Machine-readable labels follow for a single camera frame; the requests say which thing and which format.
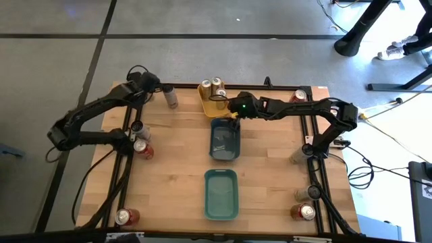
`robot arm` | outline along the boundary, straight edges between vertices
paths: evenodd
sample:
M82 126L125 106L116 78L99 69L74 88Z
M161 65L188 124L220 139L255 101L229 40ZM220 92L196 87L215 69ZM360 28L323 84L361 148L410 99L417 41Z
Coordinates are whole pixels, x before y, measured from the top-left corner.
M149 95L162 87L160 79L150 72L132 73L128 82L113 88L109 94L83 107L69 111L56 121L47 136L59 151L69 151L84 144L111 144L125 155L133 144L122 129L110 132L81 132L84 122L114 108L130 105L137 108L147 102Z
M277 99L261 97L257 99L249 92L240 92L229 100L228 109L237 113L237 118L262 118L265 120L282 119L289 115L320 115L329 121L330 126L324 133L313 138L313 152L317 157L327 157L329 145L341 133L357 127L358 109L352 103L335 98L320 101L288 103Z

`soda can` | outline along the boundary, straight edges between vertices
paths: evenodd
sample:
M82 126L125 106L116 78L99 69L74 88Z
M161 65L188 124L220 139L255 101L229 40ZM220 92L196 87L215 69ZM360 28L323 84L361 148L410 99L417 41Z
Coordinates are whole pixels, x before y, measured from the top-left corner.
M211 80L211 94L216 95L216 91L220 88L223 88L222 79L218 77L214 77Z
M148 128L141 121L134 121L130 126L132 132L141 139L146 140L147 142L151 141L151 133Z
M318 186L310 185L305 189L297 190L294 193L294 198L299 203L304 203L312 200L318 200L321 197L321 191Z
M140 220L140 212L136 209L120 209L115 214L115 222L120 226L136 225Z
M294 152L290 161L294 164L306 163L307 159L312 157L313 155L313 147L310 144L304 144L301 148L299 148L296 152Z
M211 82L210 80L203 80L201 82L201 95L202 99L205 101L209 100L209 97L211 96Z
M311 221L315 218L315 209L307 203L294 205L291 208L291 217L299 221Z
M225 107L227 106L227 102L226 102L227 92L223 88L220 88L216 91L216 95L222 96L222 97L221 96L215 97L215 99L221 100L221 101L216 101L216 108L220 110L225 109Z
M291 103L305 102L306 98L307 98L306 92L304 92L303 90L296 90L296 92L292 94L290 102Z
M176 91L174 87L171 85L164 85L162 87L163 96L165 96L165 100L167 101L168 107L171 109L175 109L178 106L178 100Z
M134 143L135 153L142 155L145 159L152 159L155 155L155 151L150 144L142 139L137 139Z

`concrete floor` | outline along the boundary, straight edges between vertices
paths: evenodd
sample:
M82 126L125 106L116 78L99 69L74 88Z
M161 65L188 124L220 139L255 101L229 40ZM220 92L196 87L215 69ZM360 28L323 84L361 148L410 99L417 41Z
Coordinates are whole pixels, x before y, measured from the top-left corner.
M99 34L110 2L3 0L0 34ZM340 9L322 2L346 29L368 6L358 3ZM163 82L199 82L221 76L229 83L262 84L265 76L270 76L274 84L328 86L333 97L360 107L396 97L406 99L411 94L365 90L370 82L404 83L427 65L420 53L390 62L374 58L389 41L410 34L421 18L419 3L403 4L404 11L390 5L366 35L359 54L351 58L333 50L334 40L107 39L87 102L106 94L113 81L124 80L135 64L145 65ZM332 25L315 0L124 0L116 5L108 33L343 34ZM0 142L27 153L23 160L0 159L0 234L34 229L54 168L44 162L52 146L46 133L76 105L96 43L96 39L0 38ZM431 99L431 95L422 94L374 120L429 161L431 152L418 143L427 132L417 124L422 121L426 127L432 122L428 114L418 111ZM85 129L98 130L100 126L101 117L97 117ZM409 134L397 129L408 126ZM366 124L359 124L345 137L374 164L386 168L418 160ZM72 201L93 151L94 147L84 146L71 152L47 230L73 228ZM362 164L350 151L344 155L350 169ZM397 186L389 187L389 181ZM404 240L414 241L408 180L378 173L368 190L352 189L352 194L358 214L400 225Z

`white shoe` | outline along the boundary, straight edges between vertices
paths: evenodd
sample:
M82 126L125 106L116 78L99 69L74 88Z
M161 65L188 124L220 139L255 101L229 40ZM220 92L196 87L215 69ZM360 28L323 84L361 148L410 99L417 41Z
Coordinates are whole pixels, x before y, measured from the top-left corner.
M393 45L394 47L402 47L408 43L413 43L413 42L416 42L418 40L419 40L419 38L417 36L408 36L401 41L392 42L391 45Z
M402 47L398 47L395 49L391 49L388 51L382 51L380 53L378 53L378 58L380 58L381 60L384 61L389 61L389 60L395 60L395 59L401 59L404 58L405 51Z

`yellow tray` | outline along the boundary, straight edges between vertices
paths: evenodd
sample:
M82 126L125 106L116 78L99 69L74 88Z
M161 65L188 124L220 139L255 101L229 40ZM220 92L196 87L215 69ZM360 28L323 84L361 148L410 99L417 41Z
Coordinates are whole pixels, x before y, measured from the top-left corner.
M204 114L207 117L210 118L217 118L217 117L231 117L231 113L227 106L225 106L225 109L218 109L216 107L216 101L205 101L203 99L203 94L201 93L201 84L198 85L198 94L201 99L202 108L204 109Z

